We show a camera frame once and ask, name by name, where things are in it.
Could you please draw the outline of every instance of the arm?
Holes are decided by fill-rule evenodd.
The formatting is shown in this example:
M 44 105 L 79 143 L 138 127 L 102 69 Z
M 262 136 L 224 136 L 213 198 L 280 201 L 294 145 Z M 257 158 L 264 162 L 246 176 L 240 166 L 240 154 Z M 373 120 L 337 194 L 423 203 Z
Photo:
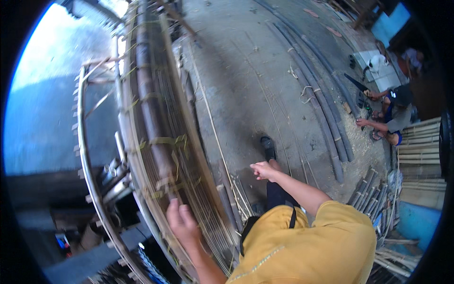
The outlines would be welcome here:
M 332 200 L 326 193 L 308 184 L 302 183 L 283 172 L 271 167 L 268 162 L 260 162 L 250 165 L 257 179 L 267 179 L 278 183 L 290 194 L 307 212 L 315 216 L 320 205 Z
M 373 128 L 377 129 L 377 130 L 380 130 L 380 131 L 388 131 L 388 125 L 386 123 L 381 123 L 381 122 L 376 122 L 376 121 L 372 121 L 372 120 L 366 120 L 366 119 L 363 119 L 363 118 L 358 118 L 356 120 L 356 125 L 358 127 L 361 127 L 361 126 L 372 126 Z
M 224 284 L 227 278 L 203 249 L 200 243 L 201 233 L 189 207 L 178 206 L 178 199 L 172 199 L 167 209 L 167 220 L 194 264 L 200 284 Z
M 371 90 L 365 90 L 363 93 L 366 95 L 366 97 L 368 97 L 369 99 L 373 100 L 373 101 L 376 101 L 378 100 L 379 98 L 383 97 L 383 96 L 386 96 L 388 94 L 388 90 L 385 90 L 381 93 L 376 93 L 374 91 L 371 91 Z

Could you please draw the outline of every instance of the white cloth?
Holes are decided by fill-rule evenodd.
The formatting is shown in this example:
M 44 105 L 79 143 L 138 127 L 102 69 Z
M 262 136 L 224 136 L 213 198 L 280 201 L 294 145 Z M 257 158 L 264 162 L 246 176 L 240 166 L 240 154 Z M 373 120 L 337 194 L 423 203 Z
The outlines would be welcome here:
M 417 70 L 421 70 L 421 68 L 423 67 L 423 65 L 421 64 L 421 62 L 418 60 L 417 58 L 417 54 L 418 54 L 418 51 L 414 48 L 408 48 L 404 54 L 402 54 L 402 58 L 407 60 L 409 59 L 410 60 L 410 65 L 411 67 L 417 69 Z

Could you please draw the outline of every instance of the sandal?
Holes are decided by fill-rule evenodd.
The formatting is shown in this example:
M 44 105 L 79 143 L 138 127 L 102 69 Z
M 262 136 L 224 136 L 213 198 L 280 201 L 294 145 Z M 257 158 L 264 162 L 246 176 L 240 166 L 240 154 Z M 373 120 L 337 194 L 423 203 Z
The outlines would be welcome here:
M 276 150 L 274 149 L 273 140 L 269 136 L 262 136 L 260 138 L 260 144 L 265 152 L 265 159 L 269 162 L 271 159 L 276 160 Z
M 371 115 L 372 119 L 375 120 L 375 121 L 378 121 L 378 120 L 382 120 L 385 118 L 385 116 L 383 115 L 383 112 L 381 111 L 378 111 L 378 110 L 374 110 L 372 112 L 372 115 Z
M 383 139 L 382 136 L 378 135 L 378 131 L 377 130 L 371 130 L 370 133 L 369 133 L 369 136 L 370 136 L 370 140 L 372 140 L 373 142 L 377 142 L 377 141 L 380 141 Z

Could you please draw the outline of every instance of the sitting man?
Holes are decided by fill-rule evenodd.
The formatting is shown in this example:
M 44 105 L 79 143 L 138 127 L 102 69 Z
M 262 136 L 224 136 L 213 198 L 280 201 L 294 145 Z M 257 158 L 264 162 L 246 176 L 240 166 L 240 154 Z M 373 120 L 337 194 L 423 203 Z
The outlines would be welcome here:
M 381 93 L 366 90 L 364 94 L 371 100 L 384 97 L 382 111 L 372 112 L 372 119 L 375 121 L 360 118 L 356 120 L 356 125 L 372 126 L 374 130 L 370 132 L 370 138 L 373 141 L 384 137 L 391 145 L 399 145 L 402 142 L 400 131 L 410 124 L 411 119 L 413 93 L 409 85 L 402 85 Z

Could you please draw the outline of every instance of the blue wall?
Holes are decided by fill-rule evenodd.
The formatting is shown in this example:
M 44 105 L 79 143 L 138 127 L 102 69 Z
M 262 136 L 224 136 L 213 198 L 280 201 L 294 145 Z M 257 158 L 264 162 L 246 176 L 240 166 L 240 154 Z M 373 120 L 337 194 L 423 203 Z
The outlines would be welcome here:
M 404 201 L 400 202 L 399 209 L 397 231 L 407 239 L 419 239 L 418 247 L 425 251 L 437 228 L 441 211 Z
M 381 40 L 388 48 L 391 38 L 405 25 L 409 18 L 410 13 L 402 3 L 399 3 L 389 17 L 382 13 L 371 31 L 375 38 Z

